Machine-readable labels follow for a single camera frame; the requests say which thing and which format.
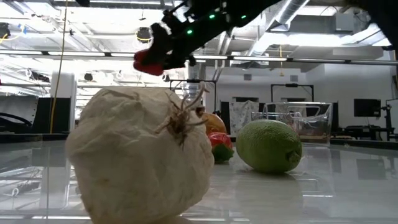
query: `black equipment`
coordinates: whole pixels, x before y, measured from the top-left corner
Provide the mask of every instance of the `black equipment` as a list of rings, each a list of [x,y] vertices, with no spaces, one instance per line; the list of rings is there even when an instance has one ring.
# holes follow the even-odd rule
[[[391,105],[383,106],[381,109],[386,112],[384,118],[386,119],[387,141],[390,141],[391,139],[398,139],[398,134],[394,134],[395,128],[392,127],[391,123]]]
[[[11,36],[9,24],[7,22],[0,22],[0,39],[8,39]]]
[[[243,27],[255,19],[263,10],[281,0],[184,0],[171,11],[164,11],[164,22],[171,30],[166,30],[155,23],[151,25],[154,43],[140,62],[143,66],[163,65],[164,70],[184,67],[186,60],[190,65],[196,64],[192,52],[203,47],[209,40],[220,33],[231,33],[234,27]],[[398,20],[395,18],[396,0],[346,0],[346,3],[361,7],[369,12],[373,22],[377,23],[383,33],[395,47],[398,45]],[[184,13],[187,18],[182,22],[174,12],[187,6]]]
[[[30,133],[32,126],[33,124],[25,118],[13,114],[0,113],[0,132]]]
[[[53,133],[68,133],[70,122],[70,98],[57,98],[55,104]],[[33,133],[50,133],[50,118],[53,98],[39,98]]]
[[[332,119],[331,119],[331,132],[336,133],[340,131],[338,120],[338,103],[333,103]]]
[[[264,9],[279,1],[248,0],[243,4],[238,0],[185,0],[171,11],[164,11],[162,22],[170,28],[170,35],[160,24],[151,25],[154,43],[141,64],[162,63],[164,70],[168,70],[184,67],[184,63],[188,59],[190,65],[194,66],[195,59],[191,55],[194,50],[203,47],[223,31],[245,26]],[[187,18],[184,22],[173,15],[182,6],[190,7],[184,14]]]
[[[377,117],[381,115],[381,100],[354,99],[355,117]]]

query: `white column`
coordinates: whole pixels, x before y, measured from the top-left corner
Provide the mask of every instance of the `white column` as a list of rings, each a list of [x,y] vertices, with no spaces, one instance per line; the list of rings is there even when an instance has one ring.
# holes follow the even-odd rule
[[[58,69],[55,69],[51,80],[51,96],[54,97],[57,86]],[[76,105],[77,81],[73,72],[62,72],[58,84],[57,98],[71,98],[70,107],[70,130],[75,127],[75,105]],[[56,153],[51,153],[54,148],[48,147],[53,159]],[[63,208],[68,203],[68,188],[70,181],[70,163],[67,161],[65,167],[44,167],[42,172],[42,185],[40,191],[40,208]]]

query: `ceiling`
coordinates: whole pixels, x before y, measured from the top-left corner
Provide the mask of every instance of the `ceiling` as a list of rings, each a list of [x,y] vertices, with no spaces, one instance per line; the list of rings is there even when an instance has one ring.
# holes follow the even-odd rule
[[[65,35],[65,50],[76,52],[137,52],[149,47],[136,39],[136,32],[140,27],[149,27],[159,22],[163,16],[163,9],[171,9],[178,1],[173,0],[91,0],[91,7],[79,7],[76,2],[68,2]],[[221,34],[209,41],[204,49],[197,53],[207,55],[245,54],[254,43],[264,34],[264,24],[270,13],[275,14],[278,6],[266,9],[256,20],[245,27],[234,29],[233,36]],[[321,21],[321,17],[331,17],[337,11],[344,9],[344,13],[356,13],[362,16],[362,11],[345,8],[339,0],[312,0],[299,10],[292,26],[300,27],[302,20],[308,16]],[[0,0],[0,22],[10,24],[11,41],[0,44],[0,50],[40,50],[59,51],[62,48],[62,34],[64,26],[65,1],[47,0]],[[307,57],[307,58],[357,58],[376,59],[382,55],[379,47],[363,45],[361,47],[314,47],[289,44],[270,45],[265,54],[275,57]],[[0,79],[3,83],[43,83],[29,79],[29,72],[35,71],[51,78],[54,68],[58,66],[58,59],[34,57],[10,57],[0,54]],[[208,68],[214,69],[214,62],[208,62]],[[302,63],[286,63],[284,68],[297,68],[301,72],[311,69]],[[280,62],[270,62],[265,66],[270,70],[280,68]],[[73,69],[78,74],[79,85],[127,85],[127,86],[163,86],[169,84],[162,77],[154,77],[135,71],[132,61],[122,60],[77,60],[68,59],[63,64],[64,69]],[[92,73],[93,82],[85,81],[84,75]],[[168,71],[171,79],[186,79],[187,71]],[[5,88],[3,94],[35,93],[46,95],[49,88]],[[90,98],[98,89],[79,90],[82,98]]]

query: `black monitor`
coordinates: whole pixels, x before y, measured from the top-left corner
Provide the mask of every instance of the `black monitor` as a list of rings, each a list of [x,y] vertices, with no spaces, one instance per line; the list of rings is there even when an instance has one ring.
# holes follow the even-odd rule
[[[381,100],[354,99],[355,117],[377,117],[381,115]]]

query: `ceiling beam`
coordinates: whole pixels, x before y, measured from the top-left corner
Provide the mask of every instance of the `ceiling beam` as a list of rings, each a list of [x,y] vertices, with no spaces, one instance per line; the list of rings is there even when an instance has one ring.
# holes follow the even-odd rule
[[[226,31],[224,31],[224,32],[222,32],[220,34],[220,39],[218,40],[217,49],[214,52],[215,55],[219,55],[220,54],[221,48],[223,47],[223,43],[224,43],[225,37],[226,37]]]
[[[64,1],[54,1],[52,3],[53,6],[55,7],[65,7],[65,2]],[[68,7],[81,7],[77,2],[75,1],[68,1]],[[171,10],[173,9],[172,4],[165,4],[163,7],[161,3],[159,4],[138,4],[136,2],[110,2],[110,1],[104,1],[104,2],[91,2],[90,7],[94,8],[107,8],[107,9],[168,9]]]
[[[79,37],[81,37],[81,38],[83,38],[85,41],[89,42],[89,43],[91,44],[91,46],[92,46],[95,50],[97,50],[97,51],[99,51],[99,52],[103,52],[104,50],[105,50],[105,51],[110,51],[110,50],[109,50],[106,46],[104,46],[103,44],[96,44],[96,43],[94,43],[92,40],[90,40],[89,38],[87,38],[87,36],[86,36],[84,33],[82,33],[82,32],[81,32],[75,25],[73,25],[70,21],[68,21],[68,25],[72,28],[72,31],[76,32],[76,34],[79,35]],[[84,25],[83,23],[81,23],[80,25],[81,25],[81,26],[84,26],[85,29],[86,29],[87,31],[91,32],[91,31],[89,30],[89,28],[86,27],[86,25]]]

